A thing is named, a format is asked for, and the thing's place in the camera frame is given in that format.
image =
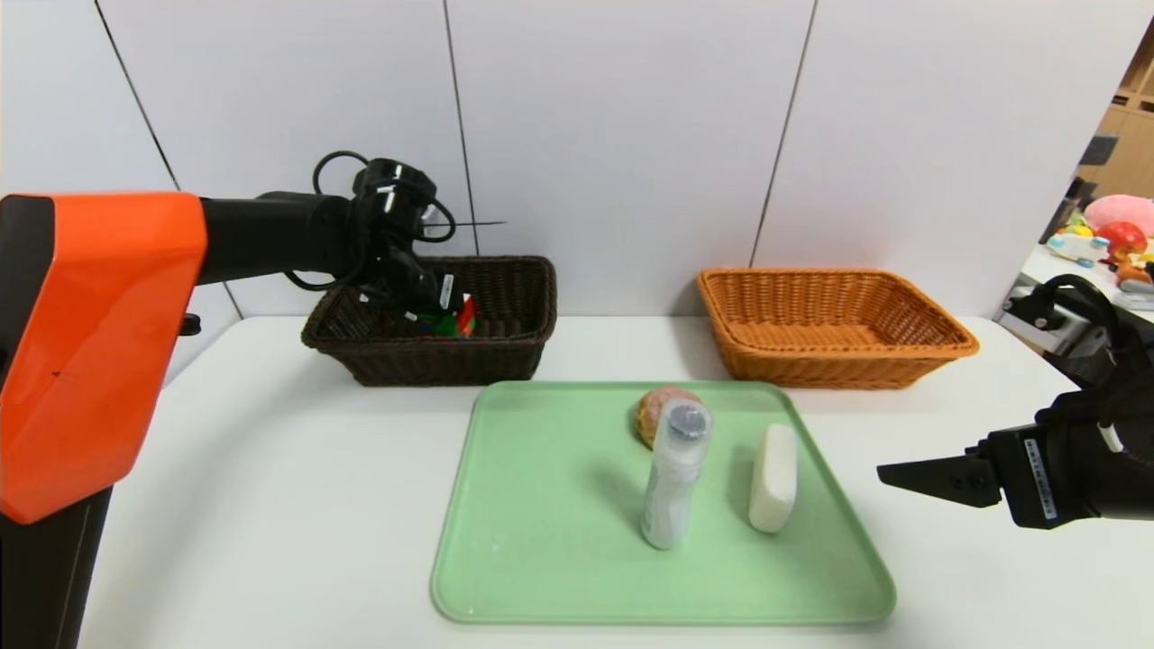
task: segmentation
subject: white bottle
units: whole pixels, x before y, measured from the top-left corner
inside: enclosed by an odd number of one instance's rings
[[[713,415],[700,403],[672,398],[661,409],[642,510],[642,534],[658,550],[677,545],[689,529],[690,497],[712,433]]]

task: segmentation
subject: stuffed toy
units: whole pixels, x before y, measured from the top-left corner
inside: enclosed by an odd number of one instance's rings
[[[1154,201],[1141,196],[1114,194],[1102,196],[1086,207],[1086,223],[1097,233],[1103,225],[1124,221],[1141,229],[1142,234],[1154,234]]]

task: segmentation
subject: plastic tray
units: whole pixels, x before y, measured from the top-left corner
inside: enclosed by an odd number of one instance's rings
[[[433,569],[464,624],[832,625],[885,618],[893,581],[778,389],[679,383],[715,437],[689,534],[652,549],[638,516],[651,454],[630,410],[659,383],[504,382],[481,393]],[[772,423],[799,435],[799,495],[777,535],[749,525],[754,455]]]

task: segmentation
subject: white table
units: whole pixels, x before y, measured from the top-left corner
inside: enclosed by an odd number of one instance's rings
[[[898,584],[893,616],[854,628],[444,620],[429,573],[479,390],[360,388],[300,345],[302,323],[245,320],[164,390],[114,491],[81,647],[1154,646],[1154,523],[1024,530],[1005,505],[971,509],[877,480],[879,463],[958,454],[1072,388],[992,322],[966,320],[982,352],[909,389],[789,390]],[[725,375],[707,321],[568,318],[537,378]]]
[[[1095,263],[1093,268],[1084,268],[1078,266],[1077,262],[1051,254],[1043,245],[1037,245],[1034,252],[1029,254],[1029,259],[1026,260],[1026,266],[1022,267],[1021,274],[1039,284],[1058,275],[1078,275],[1089,279],[1110,301],[1114,301],[1114,297],[1121,292],[1114,273],[1110,273],[1104,266]],[[1144,320],[1154,322],[1154,311],[1130,312]]]

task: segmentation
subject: panel seam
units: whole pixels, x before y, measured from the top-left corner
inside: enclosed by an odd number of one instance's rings
[[[789,105],[786,107],[786,119],[781,125],[781,137],[778,140],[778,150],[773,156],[773,171],[770,173],[770,186],[765,189],[765,202],[762,203],[762,219],[757,223],[757,236],[754,237],[754,249],[749,253],[749,267],[754,267],[757,258],[757,247],[762,244],[762,230],[765,227],[765,215],[770,209],[770,196],[773,194],[773,182],[778,178],[778,170],[781,166],[781,151],[786,147],[786,137],[789,133],[789,118],[793,117],[794,102],[797,99],[797,87],[801,85],[802,68],[805,66],[805,53],[809,51],[809,37],[814,32],[814,20],[817,16],[817,5],[820,0],[814,0],[814,8],[809,13],[809,24],[805,27],[805,39],[801,45],[801,57],[797,58],[797,75],[794,76],[793,89],[789,91]]]

